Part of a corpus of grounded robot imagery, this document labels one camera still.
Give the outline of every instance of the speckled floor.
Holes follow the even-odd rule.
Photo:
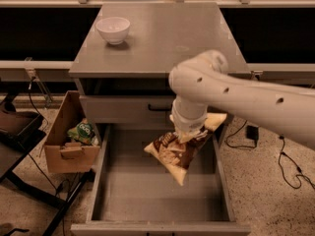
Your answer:
[[[53,122],[56,109],[40,110]],[[227,130],[227,135],[234,133],[244,120],[235,118]],[[233,145],[252,145],[245,139],[244,130],[230,139]],[[46,169],[44,152],[40,153],[42,143],[31,156],[40,168],[58,185],[62,180],[74,177],[73,174],[50,174]],[[251,226],[250,236],[264,235],[314,235],[315,231],[315,193],[311,186],[302,180],[302,186],[293,190],[282,176],[278,158],[283,143],[278,136],[265,129],[260,129],[258,147],[251,150],[221,147],[221,160],[226,176],[231,205],[236,222]],[[284,151],[289,154],[311,180],[315,182],[315,152],[286,140]],[[285,158],[282,159],[285,176],[293,185],[298,182],[293,176],[295,167]],[[29,157],[16,168],[15,173],[26,182],[54,194],[54,189],[41,175]],[[76,198],[71,208],[60,223],[54,236],[72,235],[72,223],[84,223],[89,207],[93,183],[89,182]],[[30,232],[14,235],[41,235],[54,216],[56,209],[21,195],[7,180],[0,185],[0,235],[14,227],[29,229]]]

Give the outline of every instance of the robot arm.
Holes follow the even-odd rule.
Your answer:
[[[225,57],[214,50],[172,69],[177,130],[199,130],[211,105],[315,149],[315,90],[236,79],[226,70]]]

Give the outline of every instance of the desk leg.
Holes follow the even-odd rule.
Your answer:
[[[78,194],[80,193],[81,189],[87,182],[87,180],[90,178],[90,176],[93,174],[93,172],[90,170],[89,172],[84,173],[84,175],[80,178],[78,184],[76,185],[75,189],[73,192],[70,194],[68,199],[66,200],[65,204],[63,207],[59,208],[57,214],[55,217],[52,219],[50,222],[49,226],[47,227],[46,231],[44,232],[43,236],[49,236],[53,233],[53,231],[56,229],[58,226],[59,222],[67,212],[68,208],[72,204],[72,202],[76,199]]]
[[[39,188],[27,184],[12,171],[6,175],[6,178],[9,179],[14,185],[16,185],[19,188],[19,190],[52,207],[61,208],[66,203],[62,199],[59,199],[49,193],[41,191]]]

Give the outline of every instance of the cabinet top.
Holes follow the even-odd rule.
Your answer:
[[[110,45],[100,37],[95,24],[107,17],[130,21],[123,43]],[[108,2],[69,73],[73,78],[166,77],[176,64],[209,49],[225,55],[230,72],[248,72],[217,3]]]

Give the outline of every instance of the cardboard box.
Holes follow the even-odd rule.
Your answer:
[[[67,142],[67,131],[76,127],[85,117],[77,91],[68,91],[47,136],[44,151],[51,173],[87,172],[91,169],[100,147],[81,146],[77,152],[62,149]]]

